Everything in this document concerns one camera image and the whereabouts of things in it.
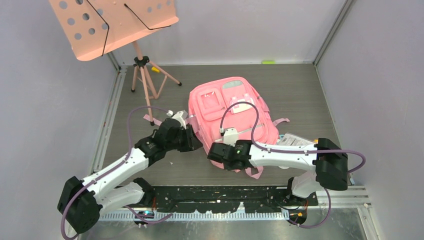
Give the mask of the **pink student backpack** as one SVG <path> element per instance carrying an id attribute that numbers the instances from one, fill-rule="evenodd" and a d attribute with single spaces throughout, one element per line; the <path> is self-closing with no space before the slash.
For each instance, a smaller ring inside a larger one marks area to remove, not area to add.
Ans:
<path id="1" fill-rule="evenodd" d="M 192 125 L 203 149 L 209 152 L 212 143 L 221 143 L 221 129 L 234 128 L 238 139 L 277 144 L 277 125 L 287 118 L 272 120 L 270 110 L 257 90 L 243 77 L 233 76 L 196 86 L 188 99 L 188 110 L 182 115 Z"/>

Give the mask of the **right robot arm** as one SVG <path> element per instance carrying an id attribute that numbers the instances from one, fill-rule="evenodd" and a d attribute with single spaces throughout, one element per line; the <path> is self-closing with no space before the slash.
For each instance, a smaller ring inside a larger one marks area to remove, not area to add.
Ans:
<path id="1" fill-rule="evenodd" d="M 287 183 L 285 198 L 291 205 L 299 205 L 321 189 L 348 188 L 348 156 L 327 138 L 309 145 L 271 145 L 251 140 L 237 140 L 235 145 L 215 142 L 207 158 L 222 163 L 226 170 L 266 166 L 304 170 L 304 174 Z"/>

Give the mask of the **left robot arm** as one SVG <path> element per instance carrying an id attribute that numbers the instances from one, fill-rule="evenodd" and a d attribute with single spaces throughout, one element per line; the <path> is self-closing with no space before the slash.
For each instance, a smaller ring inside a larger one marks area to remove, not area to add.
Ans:
<path id="1" fill-rule="evenodd" d="M 151 135 L 130 145 L 124 156 L 106 168 L 83 179 L 69 178 L 57 205 L 62 214 L 63 238 L 69 239 L 66 223 L 79 235 L 90 230 L 100 217 L 121 207 L 131 204 L 148 207 L 153 202 L 154 190 L 143 178 L 122 187 L 118 185 L 163 159 L 169 151 L 184 153 L 202 147 L 191 124 L 167 118 Z"/>

